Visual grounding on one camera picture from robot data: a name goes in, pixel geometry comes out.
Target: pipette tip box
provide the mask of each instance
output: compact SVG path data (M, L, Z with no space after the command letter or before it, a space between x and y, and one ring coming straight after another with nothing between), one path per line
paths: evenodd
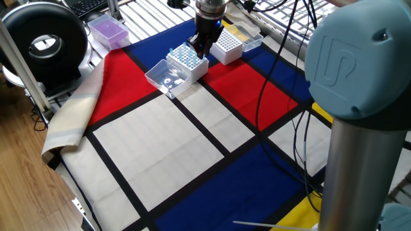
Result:
M211 46L210 53L223 65L227 65L241 58L243 43L226 29L223 29L217 42Z
M195 83L208 72L208 59L198 58L197 53L185 44L181 44L172 52L168 53L166 59L187 74L187 81L189 83Z
M145 76L150 84L173 99L208 72L208 63L206 57L198 58L196 52L184 43L170 49L166 60L161 60Z
M263 42L264 37L244 22L234 23L225 29L243 43L244 52L259 47Z
M157 89L170 99L174 99L191 86L191 84L187 82L187 74L166 60L161 60L149 70L145 76L151 85L157 87Z

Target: metal cylinder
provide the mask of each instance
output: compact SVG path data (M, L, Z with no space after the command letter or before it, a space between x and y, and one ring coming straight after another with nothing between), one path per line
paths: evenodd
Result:
M108 0L107 4L109 6L110 15L119 22L124 22L123 16L120 13L120 7L118 6L118 0Z
M221 19L227 10L229 0L196 0L196 13L209 20Z
M333 122L319 231L375 231L406 132Z

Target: purple container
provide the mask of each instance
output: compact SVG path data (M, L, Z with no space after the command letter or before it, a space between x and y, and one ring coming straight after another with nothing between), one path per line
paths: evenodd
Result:
M130 45L128 28L105 14L88 23L91 35L109 51Z

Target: gray cylinder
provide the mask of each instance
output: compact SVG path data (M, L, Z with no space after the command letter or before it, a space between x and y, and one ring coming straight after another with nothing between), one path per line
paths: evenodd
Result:
M406 132L334 120L319 231L375 231Z

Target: fabric mat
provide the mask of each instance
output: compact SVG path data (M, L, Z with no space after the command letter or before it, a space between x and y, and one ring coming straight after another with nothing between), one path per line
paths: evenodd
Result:
M98 100L69 104L70 99L50 123L43 160L62 175L96 229L254 230L232 221L277 223L305 204L303 185L271 163L262 147L299 176L291 120L311 100L303 72L278 62L261 101L261 144L255 111L274 62L266 45L226 66L210 56L208 73L173 100L147 82L144 73L193 31L195 23L188 21L111 51L91 76ZM297 133L300 151L306 114ZM65 119L72 125L65 127ZM307 158L318 184L324 180L330 128L313 110ZM67 134L69 141L59 139Z

